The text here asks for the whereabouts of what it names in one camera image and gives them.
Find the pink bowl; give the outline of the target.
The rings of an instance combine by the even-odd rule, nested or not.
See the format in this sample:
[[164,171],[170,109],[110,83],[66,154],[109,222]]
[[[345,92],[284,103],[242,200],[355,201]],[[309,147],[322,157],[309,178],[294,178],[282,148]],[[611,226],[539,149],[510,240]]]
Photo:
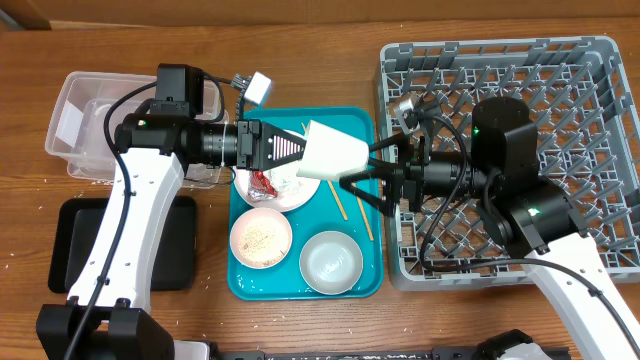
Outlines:
[[273,209],[253,208],[233,223],[229,246],[238,262],[251,269],[267,269],[280,263],[293,243],[286,217]]

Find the black rail at bottom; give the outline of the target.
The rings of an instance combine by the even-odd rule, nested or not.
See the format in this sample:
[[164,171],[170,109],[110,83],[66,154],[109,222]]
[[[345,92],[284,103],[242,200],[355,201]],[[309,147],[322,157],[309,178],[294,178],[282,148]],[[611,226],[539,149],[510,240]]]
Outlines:
[[472,360],[479,359],[473,347],[438,347],[418,351],[377,351],[364,353],[316,352],[275,354],[262,351],[222,352],[216,360]]

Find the clear plastic bin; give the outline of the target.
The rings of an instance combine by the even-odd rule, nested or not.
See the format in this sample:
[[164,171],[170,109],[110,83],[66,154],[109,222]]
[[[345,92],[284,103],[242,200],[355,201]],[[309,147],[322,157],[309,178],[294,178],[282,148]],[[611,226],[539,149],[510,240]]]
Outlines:
[[[127,93],[156,80],[155,76],[103,72],[72,72],[61,88],[45,141],[45,150],[67,161],[71,177],[96,184],[112,182],[115,159],[103,133],[103,122],[111,106]],[[119,106],[110,120],[110,133],[124,117],[134,112],[154,89],[146,90]],[[214,119],[220,112],[219,91],[207,81],[204,85],[204,113],[199,121]],[[183,187],[208,189],[219,180],[219,170],[206,165],[189,165]]]

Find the white cup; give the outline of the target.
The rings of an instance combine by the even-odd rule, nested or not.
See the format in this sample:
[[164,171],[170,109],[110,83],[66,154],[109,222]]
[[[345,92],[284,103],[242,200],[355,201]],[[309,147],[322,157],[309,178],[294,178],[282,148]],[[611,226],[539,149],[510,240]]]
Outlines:
[[298,162],[298,177],[338,181],[366,169],[369,145],[317,121],[306,127],[302,158]]

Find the white napkin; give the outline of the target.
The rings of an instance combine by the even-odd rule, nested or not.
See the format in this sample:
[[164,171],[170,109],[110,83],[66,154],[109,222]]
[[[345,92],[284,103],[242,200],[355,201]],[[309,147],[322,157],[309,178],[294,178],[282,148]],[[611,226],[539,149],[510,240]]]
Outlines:
[[264,172],[270,185],[277,193],[277,197],[284,197],[287,193],[296,192],[303,180],[297,176],[299,162],[294,161]]

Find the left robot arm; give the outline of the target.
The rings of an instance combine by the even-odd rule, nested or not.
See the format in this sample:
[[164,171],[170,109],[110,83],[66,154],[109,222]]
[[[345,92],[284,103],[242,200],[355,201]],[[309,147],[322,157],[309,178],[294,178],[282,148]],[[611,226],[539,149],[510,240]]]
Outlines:
[[45,304],[36,333],[50,359],[211,359],[207,341],[172,338],[150,315],[152,272],[168,212],[190,165],[265,171],[301,159],[305,140],[260,120],[198,121],[218,78],[161,64],[153,98],[116,128],[113,187],[90,255],[63,305]]

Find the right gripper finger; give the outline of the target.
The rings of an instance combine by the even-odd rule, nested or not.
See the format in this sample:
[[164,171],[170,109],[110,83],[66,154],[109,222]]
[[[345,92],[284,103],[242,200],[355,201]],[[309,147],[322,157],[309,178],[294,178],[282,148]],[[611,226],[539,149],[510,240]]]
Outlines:
[[400,201],[400,175],[389,168],[370,168],[343,176],[339,185],[382,215],[394,215]]
[[410,136],[404,133],[396,133],[388,138],[382,139],[369,146],[369,152],[382,151],[383,149],[395,147],[398,158],[411,158],[413,155],[413,146],[411,145]]

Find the black tray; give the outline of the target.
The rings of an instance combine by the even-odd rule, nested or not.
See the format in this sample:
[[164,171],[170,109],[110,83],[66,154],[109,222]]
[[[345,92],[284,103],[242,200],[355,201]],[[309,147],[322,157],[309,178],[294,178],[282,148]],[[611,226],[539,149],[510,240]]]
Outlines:
[[[106,198],[74,198],[60,208],[48,288],[68,292],[78,279],[95,243],[107,206]],[[176,291],[191,287],[195,268],[197,207],[193,198],[174,199],[161,236],[151,289]]]

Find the white plate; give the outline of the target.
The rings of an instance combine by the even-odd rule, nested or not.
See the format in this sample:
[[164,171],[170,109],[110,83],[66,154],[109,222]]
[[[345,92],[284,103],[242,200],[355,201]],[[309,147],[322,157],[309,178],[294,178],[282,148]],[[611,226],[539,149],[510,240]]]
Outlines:
[[240,197],[250,206],[256,208],[271,208],[281,213],[295,210],[307,203],[316,193],[320,180],[299,177],[303,180],[296,192],[287,193],[284,197],[265,201],[253,201],[248,196],[249,177],[252,171],[237,169],[235,171],[234,187]]

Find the grey bowl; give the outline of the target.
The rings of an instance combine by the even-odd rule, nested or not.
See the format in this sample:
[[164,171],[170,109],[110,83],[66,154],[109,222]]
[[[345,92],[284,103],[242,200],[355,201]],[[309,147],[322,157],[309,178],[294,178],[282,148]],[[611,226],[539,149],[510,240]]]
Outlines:
[[302,278],[314,291],[328,296],[351,290],[361,277],[364,258],[354,239],[338,231],[312,236],[299,257]]

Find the grey dishwasher rack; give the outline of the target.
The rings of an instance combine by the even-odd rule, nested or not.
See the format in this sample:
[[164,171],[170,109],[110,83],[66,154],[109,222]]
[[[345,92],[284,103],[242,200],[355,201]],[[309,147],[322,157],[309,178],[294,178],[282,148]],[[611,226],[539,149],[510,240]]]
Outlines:
[[[539,130],[541,174],[584,214],[605,270],[639,283],[639,115],[614,40],[606,36],[408,42],[385,45],[374,75],[380,138],[401,132],[392,105],[407,93],[441,104],[470,147],[472,108],[510,96],[525,102]],[[390,281],[400,291],[468,290],[531,283],[516,265],[473,273],[425,272],[417,261],[439,199],[387,218]],[[426,256],[436,265],[506,258],[469,199],[444,215]]]

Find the teal serving tray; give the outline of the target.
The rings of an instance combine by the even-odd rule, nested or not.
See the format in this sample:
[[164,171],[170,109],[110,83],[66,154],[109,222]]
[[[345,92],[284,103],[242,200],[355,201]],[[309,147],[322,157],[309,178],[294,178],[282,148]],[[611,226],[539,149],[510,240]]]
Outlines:
[[[366,143],[375,140],[371,117],[357,107],[257,109],[246,116],[299,134],[305,125],[316,121]],[[292,228],[293,243],[278,264],[252,269],[234,255],[228,256],[227,283],[234,295],[247,301],[327,299],[327,294],[308,284],[310,276],[319,273],[319,253],[304,249],[312,237],[327,231],[348,235],[363,258],[358,281],[339,296],[363,298],[379,289],[384,278],[381,215],[338,184],[334,188],[331,191],[321,182],[306,203],[284,214]]]

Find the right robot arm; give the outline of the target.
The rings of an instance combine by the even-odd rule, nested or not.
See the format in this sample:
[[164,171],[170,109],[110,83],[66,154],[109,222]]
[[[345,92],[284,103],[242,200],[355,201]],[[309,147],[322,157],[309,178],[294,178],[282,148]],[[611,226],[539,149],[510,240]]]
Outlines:
[[480,101],[471,136],[436,152],[436,134],[449,127],[434,102],[399,108],[403,131],[370,146],[396,147],[396,162],[369,159],[340,186],[386,216],[401,200],[413,212],[433,198],[440,220],[450,204],[478,200],[490,239],[506,251],[495,267],[520,266],[542,291],[580,354],[587,359],[635,359],[639,324],[600,259],[587,224],[567,193],[539,172],[538,132],[528,106],[511,97]]

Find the red foil wrapper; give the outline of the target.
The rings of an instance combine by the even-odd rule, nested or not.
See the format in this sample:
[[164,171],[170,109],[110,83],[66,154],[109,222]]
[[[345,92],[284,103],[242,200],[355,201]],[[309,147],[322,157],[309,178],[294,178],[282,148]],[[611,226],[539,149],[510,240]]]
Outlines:
[[252,171],[249,177],[248,196],[253,201],[265,201],[275,199],[278,192],[263,172]]

